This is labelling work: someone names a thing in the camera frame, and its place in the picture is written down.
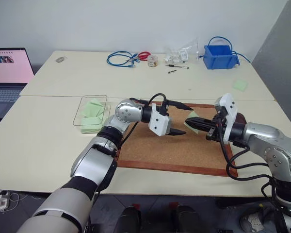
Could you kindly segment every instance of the cork mat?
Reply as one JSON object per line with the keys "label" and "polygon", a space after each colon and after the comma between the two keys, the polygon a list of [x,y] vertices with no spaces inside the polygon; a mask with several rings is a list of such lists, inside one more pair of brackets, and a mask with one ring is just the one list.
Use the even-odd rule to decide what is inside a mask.
{"label": "cork mat", "polygon": [[[216,114],[213,105],[187,104],[203,118],[212,119]],[[226,161],[220,143],[205,139],[206,132],[198,134],[184,125],[190,111],[180,110],[174,106],[168,108],[173,118],[172,128],[187,132],[178,136],[157,136],[148,124],[139,123],[118,156],[118,166],[165,171],[198,173],[227,176]],[[232,157],[230,145],[226,146],[229,158]]]}

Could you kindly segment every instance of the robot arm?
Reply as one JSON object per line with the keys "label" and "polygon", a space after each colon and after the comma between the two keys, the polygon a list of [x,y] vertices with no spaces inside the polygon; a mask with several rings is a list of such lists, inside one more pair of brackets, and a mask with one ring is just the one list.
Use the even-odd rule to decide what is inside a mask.
{"label": "robot arm", "polygon": [[[272,186],[272,203],[284,213],[284,221],[288,231],[291,232],[291,138],[286,137],[282,131],[272,126],[256,123],[237,122],[237,107],[230,94],[225,94],[215,103],[217,115],[212,120],[200,117],[192,117],[186,120],[191,127],[207,131],[207,140],[215,140],[222,144],[229,141],[235,146],[247,148],[247,150],[263,158],[272,173],[270,185]],[[226,171],[229,174],[231,161],[227,159]]]}
{"label": "robot arm", "polygon": [[[161,106],[149,104],[158,95],[164,97]],[[150,130],[159,136],[181,135],[185,132],[171,128],[169,105],[192,110],[180,102],[167,100],[156,94],[150,101],[124,100],[115,114],[104,123],[96,137],[75,160],[71,180],[55,190],[18,230],[19,233],[84,232],[96,193],[106,189],[114,175],[117,162],[114,157],[122,146],[130,123],[149,123]]]}

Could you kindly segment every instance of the green paper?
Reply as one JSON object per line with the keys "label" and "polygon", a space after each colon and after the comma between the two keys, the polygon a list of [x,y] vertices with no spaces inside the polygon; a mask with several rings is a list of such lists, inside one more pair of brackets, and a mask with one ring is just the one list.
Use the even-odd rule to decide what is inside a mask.
{"label": "green paper", "polygon": [[104,110],[105,107],[97,99],[86,103],[81,112],[81,133],[97,133],[102,127]]}
{"label": "green paper", "polygon": [[236,80],[233,84],[233,88],[236,90],[240,90],[242,92],[245,91],[245,89],[247,88],[248,83],[244,80]]}
{"label": "green paper", "polygon": [[[188,115],[188,118],[191,118],[191,117],[199,117],[199,115],[197,115],[196,112],[192,111],[192,112]],[[186,127],[188,127],[190,130],[194,131],[196,134],[199,132],[199,130],[192,128],[191,126],[189,126],[189,125],[188,125],[187,123],[185,123],[185,122],[184,122],[184,125],[185,125]]]}
{"label": "green paper", "polygon": [[101,127],[100,117],[85,117],[81,120],[81,133],[97,133]]}
{"label": "green paper", "polygon": [[103,105],[97,99],[92,99],[90,103],[103,107]]}
{"label": "green paper", "polygon": [[97,117],[102,114],[103,111],[104,106],[97,99],[92,99],[90,102],[86,103],[81,114],[85,117]]}

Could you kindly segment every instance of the red cable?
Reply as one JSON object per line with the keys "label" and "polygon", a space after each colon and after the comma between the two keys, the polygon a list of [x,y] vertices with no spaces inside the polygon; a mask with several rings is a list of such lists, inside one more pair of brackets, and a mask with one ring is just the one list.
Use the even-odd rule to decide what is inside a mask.
{"label": "red cable", "polygon": [[138,54],[139,60],[140,61],[147,61],[147,57],[151,55],[151,53],[144,51]]}

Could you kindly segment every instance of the laptop screen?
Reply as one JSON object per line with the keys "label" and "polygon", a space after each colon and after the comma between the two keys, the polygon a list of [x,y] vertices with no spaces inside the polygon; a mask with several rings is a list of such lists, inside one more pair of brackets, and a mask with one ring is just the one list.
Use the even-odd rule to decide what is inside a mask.
{"label": "laptop screen", "polygon": [[0,50],[0,83],[28,83],[33,76],[24,49]]}

